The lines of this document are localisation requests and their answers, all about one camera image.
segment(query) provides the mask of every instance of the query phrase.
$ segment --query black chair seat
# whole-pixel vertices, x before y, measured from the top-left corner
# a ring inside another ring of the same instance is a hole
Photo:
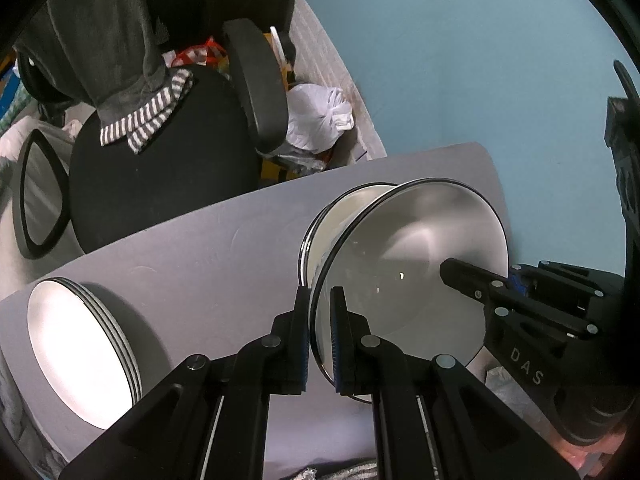
[[[85,252],[257,189],[258,157],[231,84],[192,66],[195,85],[144,151],[100,145],[93,114],[69,168],[71,220]]]

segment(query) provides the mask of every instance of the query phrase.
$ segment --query gray table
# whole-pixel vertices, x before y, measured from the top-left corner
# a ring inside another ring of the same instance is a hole
[[[123,327],[144,390],[190,354],[218,358],[270,331],[292,309],[300,241],[318,212],[351,187],[421,177],[456,179],[494,206],[509,237],[506,206],[478,144],[360,162],[239,196],[120,240],[61,267],[92,289]],[[40,371],[27,331],[33,285],[0,303],[0,347],[28,408],[70,460],[101,430],[69,410]],[[312,462],[375,456],[370,407],[340,397],[309,363],[306,393],[271,398],[264,478]]]

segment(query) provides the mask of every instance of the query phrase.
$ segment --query gray striped towel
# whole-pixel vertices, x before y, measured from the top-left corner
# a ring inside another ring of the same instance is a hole
[[[100,129],[100,144],[106,146],[122,137],[127,137],[129,147],[140,153],[149,139],[162,127],[193,85],[193,74],[178,69],[169,85],[161,88],[145,105],[127,116]]]
[[[378,463],[371,460],[321,478],[316,469],[307,467],[290,480],[378,480]]]

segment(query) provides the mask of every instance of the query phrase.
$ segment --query blue wall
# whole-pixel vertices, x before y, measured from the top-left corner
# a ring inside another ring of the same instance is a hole
[[[387,152],[476,140],[494,159],[511,259],[623,272],[606,99],[628,55],[587,0],[307,0]]]

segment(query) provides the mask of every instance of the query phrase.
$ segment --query white bowl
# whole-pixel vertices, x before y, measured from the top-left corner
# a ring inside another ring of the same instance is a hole
[[[311,348],[332,381],[329,293],[342,286],[347,308],[372,334],[406,354],[453,355],[467,365],[482,348],[482,305],[444,285],[440,264],[458,258],[508,275],[504,229],[489,203],[450,180],[397,186],[363,209],[334,240],[314,277]]]
[[[354,187],[340,195],[318,214],[306,231],[300,247],[298,258],[300,285],[309,286],[313,282],[322,256],[344,225],[367,205],[395,186],[386,182],[371,182]]]

